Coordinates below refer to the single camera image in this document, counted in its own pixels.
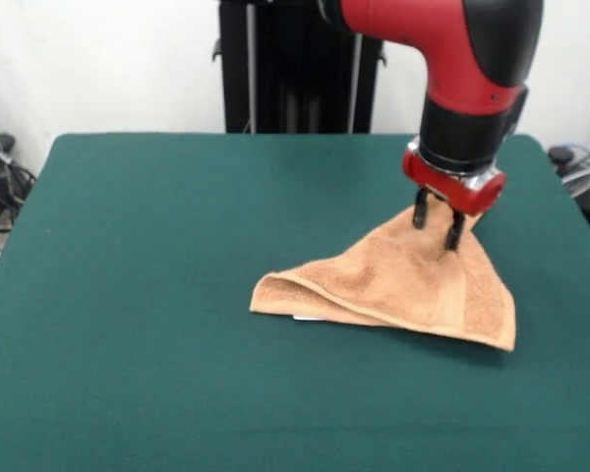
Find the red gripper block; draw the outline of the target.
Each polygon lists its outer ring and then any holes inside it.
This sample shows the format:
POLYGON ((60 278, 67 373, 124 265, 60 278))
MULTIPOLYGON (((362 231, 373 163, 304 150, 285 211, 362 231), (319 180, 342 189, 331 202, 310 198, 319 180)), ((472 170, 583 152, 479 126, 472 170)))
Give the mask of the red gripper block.
POLYGON ((453 208, 444 248, 456 252, 463 234, 466 215, 476 216, 489 210, 500 197, 506 175, 496 167, 474 176, 443 173, 428 164, 416 150, 408 149, 403 156, 404 174, 420 188, 416 194, 412 224, 423 229, 428 215, 429 191, 443 198, 453 208))

